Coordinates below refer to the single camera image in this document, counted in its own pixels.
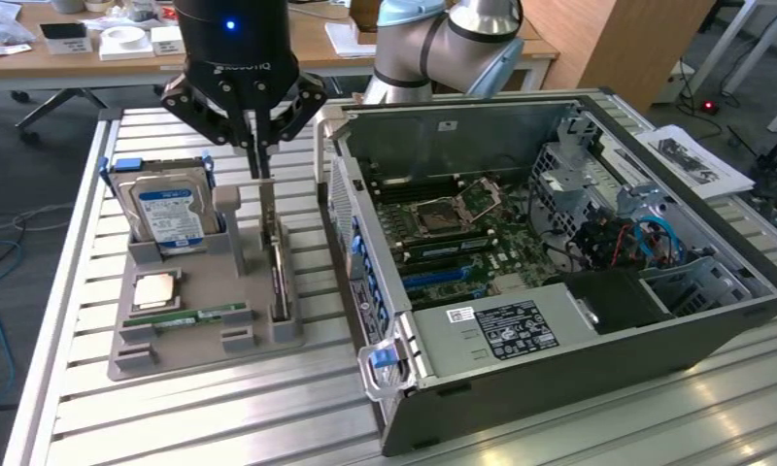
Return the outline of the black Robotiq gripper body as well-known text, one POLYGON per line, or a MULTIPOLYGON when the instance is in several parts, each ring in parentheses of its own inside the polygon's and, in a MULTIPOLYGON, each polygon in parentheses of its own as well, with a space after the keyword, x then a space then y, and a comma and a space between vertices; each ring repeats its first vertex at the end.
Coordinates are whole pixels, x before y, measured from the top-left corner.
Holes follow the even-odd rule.
POLYGON ((185 82, 170 92, 170 111, 197 91, 226 112, 269 112, 297 81, 285 1, 176 1, 186 50, 185 82))

